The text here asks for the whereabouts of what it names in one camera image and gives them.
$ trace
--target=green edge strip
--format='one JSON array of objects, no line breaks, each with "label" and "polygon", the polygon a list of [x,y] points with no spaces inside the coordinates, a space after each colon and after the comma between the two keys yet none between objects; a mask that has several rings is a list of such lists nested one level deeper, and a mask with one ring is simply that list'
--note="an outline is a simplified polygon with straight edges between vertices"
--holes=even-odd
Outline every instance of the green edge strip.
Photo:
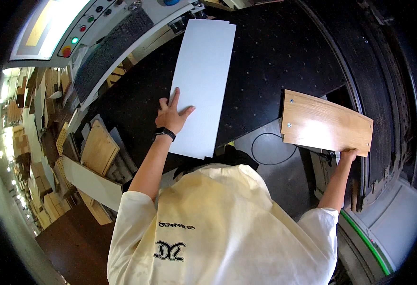
[{"label": "green edge strip", "polygon": [[389,268],[384,263],[383,259],[379,256],[379,253],[376,250],[376,248],[373,246],[370,240],[365,236],[364,232],[359,229],[356,223],[348,216],[348,214],[344,210],[341,210],[340,214],[342,214],[343,218],[345,218],[348,224],[350,224],[353,227],[353,229],[357,232],[357,234],[360,236],[362,241],[364,241],[365,245],[370,249],[371,253],[376,258],[376,261],[378,262],[379,266],[383,270],[384,274],[388,276],[390,274]]}]

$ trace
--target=emergency stop button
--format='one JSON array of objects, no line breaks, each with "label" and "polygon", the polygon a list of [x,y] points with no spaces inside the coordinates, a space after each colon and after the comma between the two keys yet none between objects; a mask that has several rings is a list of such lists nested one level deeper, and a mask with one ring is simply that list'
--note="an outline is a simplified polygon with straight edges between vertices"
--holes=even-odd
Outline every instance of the emergency stop button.
[{"label": "emergency stop button", "polygon": [[63,48],[63,56],[64,57],[70,57],[71,56],[71,47],[70,46],[65,46]]}]

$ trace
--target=watch strap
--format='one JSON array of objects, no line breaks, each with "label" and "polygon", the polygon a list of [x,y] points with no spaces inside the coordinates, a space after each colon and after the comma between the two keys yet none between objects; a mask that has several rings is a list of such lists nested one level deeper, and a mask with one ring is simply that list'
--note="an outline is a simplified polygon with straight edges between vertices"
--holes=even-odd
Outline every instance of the watch strap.
[{"label": "watch strap", "polygon": [[160,134],[166,134],[166,135],[170,136],[172,138],[172,141],[174,141],[175,140],[175,137],[177,136],[171,130],[169,130],[168,128],[165,128],[165,127],[157,128],[154,131],[154,135],[155,136],[160,135]]}]

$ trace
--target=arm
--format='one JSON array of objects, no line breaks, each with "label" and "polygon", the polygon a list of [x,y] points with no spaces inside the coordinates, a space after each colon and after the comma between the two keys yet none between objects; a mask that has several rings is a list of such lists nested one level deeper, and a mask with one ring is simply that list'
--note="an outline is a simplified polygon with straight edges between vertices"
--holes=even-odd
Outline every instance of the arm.
[{"label": "arm", "polygon": [[[158,117],[155,120],[157,128],[166,127],[174,134],[178,134],[183,128],[186,119],[195,108],[194,106],[188,107],[181,114],[178,114],[177,104],[179,97],[180,89],[177,87],[170,106],[167,105],[168,100],[166,98],[159,99],[161,109],[158,110]],[[158,194],[164,163],[166,162],[171,143],[172,138],[166,134],[156,136],[128,191],[142,192],[154,201]]]},{"label": "arm", "polygon": [[318,208],[333,208],[340,212],[345,197],[349,170],[358,152],[358,150],[349,150],[340,153],[340,162],[330,178],[329,185],[318,204]]}]

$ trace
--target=printed logo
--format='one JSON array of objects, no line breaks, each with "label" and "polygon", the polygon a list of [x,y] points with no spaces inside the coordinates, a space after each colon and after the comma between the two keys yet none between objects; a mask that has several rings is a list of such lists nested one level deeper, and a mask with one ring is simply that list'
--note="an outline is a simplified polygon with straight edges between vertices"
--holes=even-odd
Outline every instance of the printed logo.
[{"label": "printed logo", "polygon": [[155,253],[153,256],[159,259],[169,259],[171,261],[185,261],[183,257],[177,257],[177,254],[180,252],[181,246],[186,246],[182,242],[177,242],[173,245],[170,245],[163,241],[157,241],[156,244],[159,244],[159,253]]},{"label": "printed logo", "polygon": [[162,223],[159,222],[158,225],[160,227],[179,227],[179,228],[187,228],[187,229],[196,229],[194,226],[185,226],[180,223]]}]

